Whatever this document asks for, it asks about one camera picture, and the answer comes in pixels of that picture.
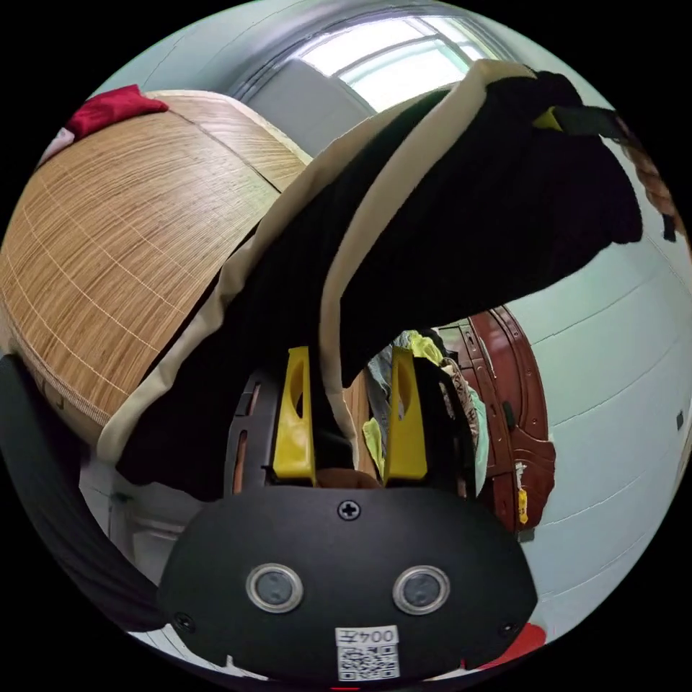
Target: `yellow tag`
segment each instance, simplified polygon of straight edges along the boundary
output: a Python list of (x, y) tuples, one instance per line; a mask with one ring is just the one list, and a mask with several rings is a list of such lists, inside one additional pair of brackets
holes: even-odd
[(557, 122), (557, 119), (553, 115), (554, 108), (555, 106), (551, 106), (543, 115), (539, 115), (533, 121), (533, 127), (539, 130), (557, 130), (558, 132), (562, 132), (560, 123)]
[(528, 505), (528, 495), (525, 490), (519, 491), (519, 521), (522, 524), (526, 524), (528, 521), (528, 514), (526, 513), (526, 507)]

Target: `screw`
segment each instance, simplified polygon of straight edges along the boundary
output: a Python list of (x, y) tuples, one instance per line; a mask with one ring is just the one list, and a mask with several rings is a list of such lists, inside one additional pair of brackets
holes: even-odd
[(512, 634), (517, 630), (517, 626), (514, 623), (507, 623), (505, 624), (502, 628), (500, 628), (500, 634), (503, 636), (506, 636), (508, 634)]
[(337, 513), (344, 521), (353, 521), (360, 517), (360, 505), (352, 500), (344, 500), (337, 507)]
[(175, 613), (173, 615), (173, 625), (175, 629), (181, 629), (188, 634), (194, 634), (197, 629), (195, 621), (189, 615), (185, 615), (185, 613)]

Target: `label sticker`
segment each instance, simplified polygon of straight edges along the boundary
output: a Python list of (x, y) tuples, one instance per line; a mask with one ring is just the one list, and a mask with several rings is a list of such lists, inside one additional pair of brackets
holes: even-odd
[(337, 627), (337, 664), (341, 682), (399, 677), (399, 630), (382, 627)]

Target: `red cloth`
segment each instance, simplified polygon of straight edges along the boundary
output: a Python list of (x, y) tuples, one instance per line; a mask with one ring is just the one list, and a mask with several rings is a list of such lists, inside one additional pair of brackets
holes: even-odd
[(136, 84), (113, 89), (89, 99), (69, 120), (65, 128), (78, 141), (109, 125), (121, 123), (137, 115), (162, 113), (168, 106), (156, 99), (142, 96)]

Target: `yellow cloth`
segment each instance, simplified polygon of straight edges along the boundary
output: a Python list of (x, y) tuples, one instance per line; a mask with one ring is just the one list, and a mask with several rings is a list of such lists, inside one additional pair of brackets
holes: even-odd
[(409, 350), (413, 351), (416, 358), (427, 358), (436, 365), (442, 363), (445, 357), (430, 337), (424, 337), (418, 332), (409, 332), (409, 335)]
[(370, 418), (366, 423), (363, 423), (363, 437), (365, 438), (365, 446), (370, 452), (370, 456), (377, 466), (380, 478), (384, 478), (384, 453), (382, 451), (382, 431), (374, 418)]

